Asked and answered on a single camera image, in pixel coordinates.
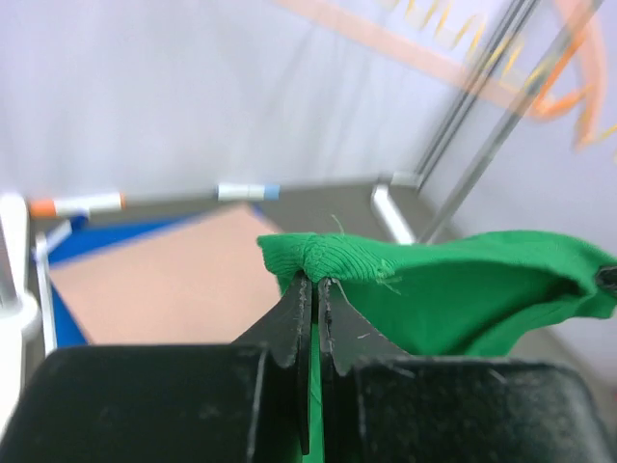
green cloth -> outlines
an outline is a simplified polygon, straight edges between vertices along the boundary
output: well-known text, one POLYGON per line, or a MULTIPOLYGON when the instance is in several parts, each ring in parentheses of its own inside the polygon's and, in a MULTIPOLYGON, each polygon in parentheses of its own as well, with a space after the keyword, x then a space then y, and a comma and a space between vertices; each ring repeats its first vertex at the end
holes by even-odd
MULTIPOLYGON (((617 296, 595 276, 617 259, 541 231, 491 232, 402 246, 353 235, 261 236, 281 290, 304 270, 341 281, 349 301, 410 354, 501 356, 527 331, 573 316, 609 318, 617 296)), ((313 332, 308 462, 323 461, 318 339, 313 332)))

white curtain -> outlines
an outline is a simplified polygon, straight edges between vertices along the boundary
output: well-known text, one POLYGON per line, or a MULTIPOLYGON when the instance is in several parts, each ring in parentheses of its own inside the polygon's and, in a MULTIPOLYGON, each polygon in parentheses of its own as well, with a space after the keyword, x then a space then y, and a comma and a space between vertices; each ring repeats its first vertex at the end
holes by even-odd
MULTIPOLYGON (((410 27, 406 0, 393 12, 337 3, 456 60, 469 48, 471 37, 438 44, 438 17, 410 27)), ((474 10, 495 22, 504 3, 474 10)), ((457 8, 453 27, 473 13, 457 8)), ((6 0, 0 190, 166 194, 375 177, 415 164, 455 92, 276 0, 6 0)))

